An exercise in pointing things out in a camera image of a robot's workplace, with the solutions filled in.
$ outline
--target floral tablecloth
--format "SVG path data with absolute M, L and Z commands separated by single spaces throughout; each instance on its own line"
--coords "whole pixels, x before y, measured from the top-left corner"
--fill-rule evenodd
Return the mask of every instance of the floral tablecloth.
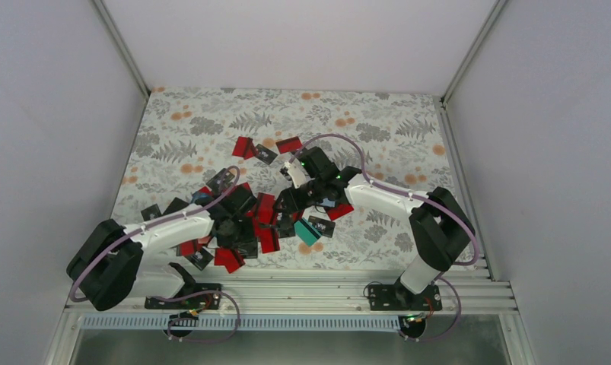
M 332 91 L 158 87 L 153 90 L 135 140 L 113 218 L 142 220 L 140 210 L 173 198 L 189 199 L 220 169 L 236 164 L 240 181 L 273 195 L 289 186 L 279 169 L 289 154 L 267 166 L 256 158 L 231 156 L 239 136 L 278 150 L 275 143 L 321 133 L 357 141 L 377 179 L 414 190 L 453 180 L 433 100 L 428 95 Z M 341 140 L 315 143 L 337 163 L 359 167 L 358 154 Z M 325 217 L 313 209 L 304 217 Z M 417 255 L 409 225 L 370 208 L 336 221 L 333 238 L 309 247 L 297 237 L 281 239 L 281 250 L 259 253 L 247 267 L 401 269 Z

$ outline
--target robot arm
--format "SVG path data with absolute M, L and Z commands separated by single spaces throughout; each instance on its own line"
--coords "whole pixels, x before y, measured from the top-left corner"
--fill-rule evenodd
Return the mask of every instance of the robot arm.
M 440 272 L 452 266 L 469 244 L 466 233 L 440 210 L 374 186 L 374 181 L 366 180 L 355 167 L 339 171 L 320 148 L 311 148 L 298 159 L 301 166 L 287 163 L 282 170 L 293 186 L 278 196 L 276 211 L 292 214 L 329 199 L 339 204 L 371 208 L 410 223 L 418 255 L 395 283 L 403 300 L 411 294 L 420 294 Z M 301 167 L 310 180 L 306 180 Z M 433 192 L 415 194 L 453 212 L 473 231 L 466 215 L 446 189 L 436 188 Z M 244 217 L 256 204 L 252 193 L 238 186 L 226 197 L 218 199 L 220 202 L 214 205 L 214 199 L 205 196 L 196 202 L 197 205 L 189 205 L 176 213 L 174 217 L 177 218 L 159 217 L 124 227 L 113 220 L 100 223 L 68 265 L 68 276 L 78 280 L 99 252 L 141 228 L 141 233 L 125 240 L 118 250 L 100 259 L 79 287 L 97 310 L 112 308 L 128 296 L 172 297 L 184 284 L 182 274 L 188 274 L 167 265 L 158 269 L 146 265 L 146 269 L 140 269 L 142 261 L 179 243 L 209 234 L 216 236 L 218 245 L 224 248 L 234 248 L 238 243 L 256 239 L 251 218 Z M 192 214 L 199 205 L 209 208 Z
M 414 194 L 440 203 L 465 221 L 473 231 L 466 215 L 446 189 L 436 188 L 433 192 Z M 417 199 L 404 198 L 376 188 L 360 174 L 348 182 L 345 196 L 352 205 L 371 208 L 410 223 L 418 255 L 399 277 L 399 283 L 414 294 L 420 294 L 441 272 L 447 271 L 469 244 L 469 237 L 462 229 L 438 209 Z

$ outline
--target metal base plate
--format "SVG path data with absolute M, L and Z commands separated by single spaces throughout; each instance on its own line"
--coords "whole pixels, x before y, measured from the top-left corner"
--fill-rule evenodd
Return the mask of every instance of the metal base plate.
M 428 285 L 420 294 L 416 294 L 412 302 L 404 306 L 395 295 L 394 285 L 370 284 L 368 285 L 368 299 L 370 310 L 379 311 L 402 311 L 420 310 L 429 311 L 428 301 L 431 301 L 434 311 L 442 310 L 440 290 L 437 285 Z
M 215 284 L 215 283 L 196 283 L 193 288 L 194 288 L 193 293 L 197 293 L 198 291 L 203 291 L 203 290 L 222 290 L 222 285 Z M 167 303 L 167 302 L 161 302 L 160 300 L 156 300 L 152 298 L 146 298 L 146 301 L 144 302 L 144 308 L 146 309 L 189 310 L 189 309 L 201 308 L 202 306 L 206 304 L 208 299 L 209 298 L 207 298 L 207 296 L 199 296 L 195 298 L 190 298 L 188 300 L 183 300 L 181 302 Z M 215 299 L 212 296 L 211 303 L 209 304 L 208 308 L 206 309 L 210 309 L 210 310 L 220 309 L 220 299 L 221 299 L 220 297 L 218 297 L 218 299 Z

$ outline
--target gray leaf pattern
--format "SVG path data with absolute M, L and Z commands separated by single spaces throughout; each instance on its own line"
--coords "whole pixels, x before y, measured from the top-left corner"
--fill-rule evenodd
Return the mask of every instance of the gray leaf pattern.
M 381 237 L 386 234 L 386 229 L 383 228 L 382 226 L 378 226 L 376 224 L 373 224 L 372 227 L 368 228 L 365 233 L 364 233 L 364 238 L 366 240 L 372 241 L 374 243 L 379 242 L 379 240 L 381 239 Z
M 197 154 L 196 145 L 192 141 L 188 143 L 179 141 L 177 143 L 167 142 L 159 150 L 155 151 L 151 157 L 156 160 L 162 160 L 164 162 L 174 163 L 176 161 L 184 160 L 187 157 L 191 157 Z
M 202 116 L 191 119 L 189 124 L 193 126 L 191 127 L 191 133 L 194 135 L 201 135 L 202 133 L 216 135 L 222 133 L 222 129 L 224 129 L 222 124 L 215 124 L 215 120 L 207 119 Z
M 413 243 L 410 239 L 410 235 L 407 233 L 400 233 L 395 237 L 395 246 L 399 247 L 403 252 L 412 251 Z
M 269 116 L 265 115 L 265 113 L 260 115 L 256 112 L 252 112 L 250 114 L 243 113 L 241 116 L 238 116 L 229 126 L 244 132 L 255 133 L 258 132 L 260 127 L 264 127 L 269 124 L 272 124 L 272 121 L 269 119 Z
M 435 127 L 427 119 L 424 119 L 424 122 L 415 120 L 410 121 L 406 119 L 405 122 L 399 125 L 399 128 L 397 128 L 395 134 L 405 135 L 406 137 L 411 138 L 414 137 L 415 139 L 422 137 L 423 140 L 427 134 L 432 132 L 435 132 Z
M 153 154 L 153 146 L 160 143 L 160 136 L 154 133 L 143 133 L 135 140 L 133 152 L 139 157 L 147 157 Z
M 238 165 L 254 193 L 277 195 L 289 187 L 279 167 L 231 156 L 239 136 L 277 152 L 275 143 L 299 136 L 340 133 L 357 141 L 371 175 L 404 189 L 453 190 L 437 113 L 426 95 L 276 89 L 160 87 L 152 91 L 116 200 L 113 217 L 138 223 L 139 211 L 173 198 L 189 199 L 219 170 Z M 315 141 L 339 168 L 360 166 L 344 141 Z M 308 209 L 304 217 L 326 215 Z M 246 260 L 249 268 L 403 269 L 417 255 L 408 224 L 371 207 L 355 207 L 336 220 L 333 238 L 309 247 L 298 237 L 281 250 Z M 463 253 L 464 260 L 469 255 Z
M 389 141 L 390 133 L 388 133 L 385 129 L 380 129 L 379 127 L 375 127 L 374 125 L 369 125 L 367 123 L 360 123 L 357 125 L 357 130 L 361 133 L 359 134 L 359 139 L 364 142 L 369 141 Z

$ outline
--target red block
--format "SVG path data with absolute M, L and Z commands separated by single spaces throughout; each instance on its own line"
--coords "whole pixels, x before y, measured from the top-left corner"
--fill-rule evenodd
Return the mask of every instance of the red block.
M 253 146 L 253 139 L 248 137 L 238 137 L 234 147 L 234 152 L 231 155 L 242 157 L 245 160 L 256 156 L 256 148 Z
M 253 235 L 258 237 L 260 236 L 260 224 L 258 223 L 258 220 L 253 216 L 253 212 L 247 212 L 247 214 L 245 214 L 247 217 L 251 217 L 251 223 L 253 224 Z
M 303 144 L 298 137 L 292 137 L 276 142 L 276 147 L 278 148 L 278 152 L 286 154 L 303 147 Z
M 355 209 L 350 204 L 339 204 L 335 208 L 325 208 L 325 210 L 329 219 L 334 221 L 336 218 L 343 217 Z
M 201 193 L 204 193 L 206 195 L 212 195 L 213 193 L 211 192 L 211 189 L 209 189 L 207 186 L 203 186 L 200 190 L 198 190 Z
M 274 195 L 259 192 L 257 199 L 253 216 L 262 224 L 271 224 L 274 214 Z
M 297 211 L 291 216 L 291 219 L 296 222 L 303 217 L 303 211 Z
M 280 251 L 278 244 L 278 232 L 272 228 L 259 230 L 258 239 L 260 240 L 260 250 L 263 253 Z
M 192 254 L 198 252 L 202 248 L 202 246 L 204 246 L 204 244 L 200 243 L 199 240 L 186 241 L 185 243 L 181 243 L 177 247 L 177 255 L 178 256 L 192 255 Z
M 244 266 L 245 262 L 238 251 L 233 249 L 216 249 L 213 265 L 224 266 L 230 274 Z

